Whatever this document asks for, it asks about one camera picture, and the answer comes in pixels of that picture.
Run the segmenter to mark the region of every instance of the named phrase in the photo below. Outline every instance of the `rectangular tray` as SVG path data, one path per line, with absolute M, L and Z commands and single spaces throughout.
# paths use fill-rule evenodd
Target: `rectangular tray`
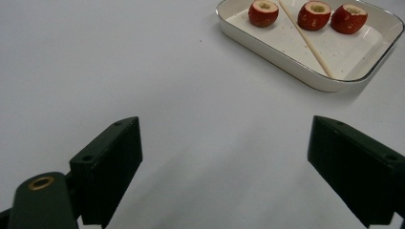
M 283 0 L 297 19 L 307 0 Z M 334 78 L 324 72 L 305 40 L 279 7 L 276 22 L 268 28 L 250 24 L 247 11 L 252 0 L 224 0 L 216 8 L 225 35 L 261 55 L 275 66 L 314 89 L 338 92 L 350 85 L 365 83 L 404 32 L 404 24 L 394 14 L 355 0 L 324 0 L 332 13 L 343 4 L 356 5 L 368 13 L 366 25 L 355 34 L 341 34 L 328 24 L 320 31 L 304 31 L 322 56 Z

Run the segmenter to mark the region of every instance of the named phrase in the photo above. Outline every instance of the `chopstick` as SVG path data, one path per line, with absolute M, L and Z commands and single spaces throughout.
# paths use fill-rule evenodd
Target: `chopstick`
M 291 13 L 288 11 L 286 5 L 284 5 L 284 3 L 282 2 L 282 0 L 278 0 L 281 8 L 283 8 L 284 12 L 286 13 L 286 15 L 288 16 L 289 20 L 292 22 L 292 24 L 294 24 L 294 27 L 298 30 L 298 32 L 300 32 L 301 36 L 303 37 L 303 39 L 305 40 L 305 42 L 307 43 L 310 51 L 313 53 L 313 55 L 315 56 L 315 58 L 318 60 L 319 64 L 322 66 L 322 68 L 324 69 L 325 73 L 327 73 L 327 75 L 330 78 L 335 78 L 332 74 L 332 72 L 330 71 L 330 69 L 328 68 L 328 65 L 325 63 L 325 61 L 322 59 L 321 55 L 318 53 L 318 51 L 313 47 L 312 43 L 309 41 L 309 39 L 307 38 L 307 36 L 304 34 L 304 32 L 301 30 L 301 28 L 297 25 L 297 23 L 295 22 L 295 20 L 292 18 Z

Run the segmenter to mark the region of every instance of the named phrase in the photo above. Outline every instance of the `white background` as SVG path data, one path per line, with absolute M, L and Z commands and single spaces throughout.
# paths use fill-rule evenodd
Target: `white background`
M 405 18 L 403 0 L 367 2 Z M 404 38 L 369 84 L 322 93 L 226 37 L 218 4 L 0 1 L 0 211 L 138 116 L 144 161 L 108 228 L 364 228 L 307 162 L 310 125 L 403 154 Z

